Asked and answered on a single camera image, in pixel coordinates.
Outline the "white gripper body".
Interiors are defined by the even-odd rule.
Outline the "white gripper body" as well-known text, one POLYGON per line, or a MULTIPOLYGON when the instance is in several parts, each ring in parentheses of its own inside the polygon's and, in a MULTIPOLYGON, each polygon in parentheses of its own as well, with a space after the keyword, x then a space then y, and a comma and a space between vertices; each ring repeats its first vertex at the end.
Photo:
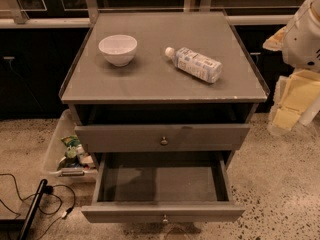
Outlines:
POLYGON ((292 67, 320 71, 320 0, 305 0, 289 20, 282 55, 292 67))

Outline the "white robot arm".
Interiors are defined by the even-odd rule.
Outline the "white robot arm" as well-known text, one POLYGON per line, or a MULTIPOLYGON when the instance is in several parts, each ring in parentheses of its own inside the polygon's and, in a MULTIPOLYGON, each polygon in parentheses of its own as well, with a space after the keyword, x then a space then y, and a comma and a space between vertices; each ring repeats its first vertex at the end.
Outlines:
POLYGON ((282 135, 297 123, 307 126, 320 110, 320 0, 305 0, 263 48, 281 51, 283 61, 294 68, 276 83, 269 132, 282 135))

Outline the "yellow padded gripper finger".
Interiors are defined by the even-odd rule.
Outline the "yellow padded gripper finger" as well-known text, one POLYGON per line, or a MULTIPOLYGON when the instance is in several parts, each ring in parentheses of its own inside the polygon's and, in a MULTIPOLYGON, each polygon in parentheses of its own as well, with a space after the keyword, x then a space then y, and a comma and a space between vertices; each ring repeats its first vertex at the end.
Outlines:
POLYGON ((269 113, 268 130, 273 135, 291 131, 297 123, 309 125, 320 111, 320 74, 296 70, 280 76, 269 113))
POLYGON ((285 32, 285 28, 282 27, 276 33, 274 33, 271 37, 266 39, 262 47, 269 51, 281 51, 284 32, 285 32))

